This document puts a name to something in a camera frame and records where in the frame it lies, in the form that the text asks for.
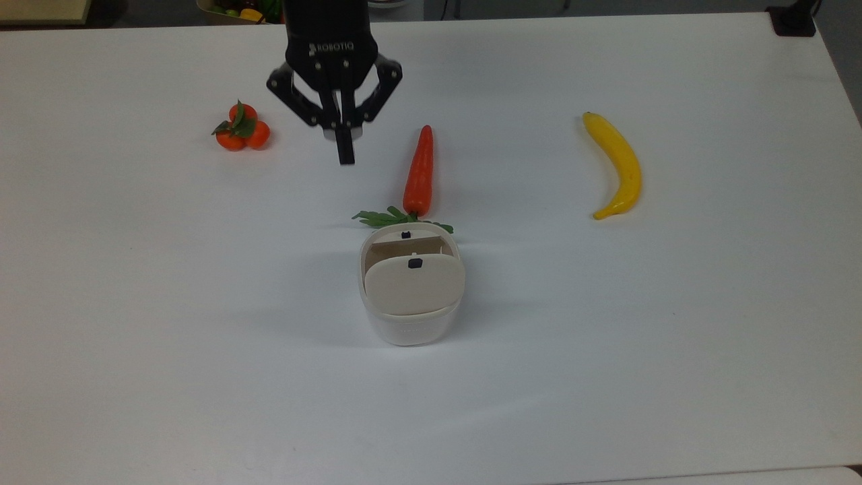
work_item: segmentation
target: floor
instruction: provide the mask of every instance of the floor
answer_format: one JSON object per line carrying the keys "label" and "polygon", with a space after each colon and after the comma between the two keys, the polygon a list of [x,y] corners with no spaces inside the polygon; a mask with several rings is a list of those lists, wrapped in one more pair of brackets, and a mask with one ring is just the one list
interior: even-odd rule
{"label": "floor", "polygon": [[[454,18],[457,2],[425,0],[424,19],[457,22]],[[460,17],[469,20],[762,12],[768,5],[788,5],[791,0],[572,0],[566,10],[563,3],[564,0],[461,0]],[[862,120],[862,2],[824,0],[816,20],[856,116]],[[94,28],[205,25],[195,0],[92,0],[87,23]]]}

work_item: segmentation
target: carrot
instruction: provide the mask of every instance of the carrot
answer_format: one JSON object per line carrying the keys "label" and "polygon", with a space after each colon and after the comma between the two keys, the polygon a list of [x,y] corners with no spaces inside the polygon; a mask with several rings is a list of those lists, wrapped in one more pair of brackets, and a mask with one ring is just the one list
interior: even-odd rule
{"label": "carrot", "polygon": [[425,125],[419,134],[416,153],[410,164],[407,186],[404,187],[404,211],[422,217],[431,207],[431,181],[434,174],[434,134]]}

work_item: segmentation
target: white table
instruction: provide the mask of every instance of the white table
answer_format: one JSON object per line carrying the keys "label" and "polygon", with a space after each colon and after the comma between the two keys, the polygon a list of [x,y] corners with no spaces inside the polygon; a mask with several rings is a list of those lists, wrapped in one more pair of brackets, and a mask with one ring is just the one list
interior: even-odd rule
{"label": "white table", "polygon": [[[765,14],[376,24],[356,167],[279,26],[0,33],[0,482],[525,484],[862,462],[862,131]],[[239,97],[276,131],[228,153]],[[787,104],[796,99],[797,104]],[[579,126],[638,152],[642,200]],[[435,128],[460,320],[383,343],[368,229]]]}

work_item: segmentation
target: yellow banana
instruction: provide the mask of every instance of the yellow banana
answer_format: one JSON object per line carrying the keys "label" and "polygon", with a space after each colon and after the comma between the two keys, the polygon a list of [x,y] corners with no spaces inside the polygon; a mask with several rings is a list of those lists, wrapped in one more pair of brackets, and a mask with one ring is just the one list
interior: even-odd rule
{"label": "yellow banana", "polygon": [[614,125],[603,117],[587,111],[584,113],[584,126],[587,128],[587,133],[613,162],[616,173],[620,177],[620,186],[616,189],[616,194],[605,208],[593,214],[593,218],[602,220],[607,216],[628,212],[640,196],[638,157]]}

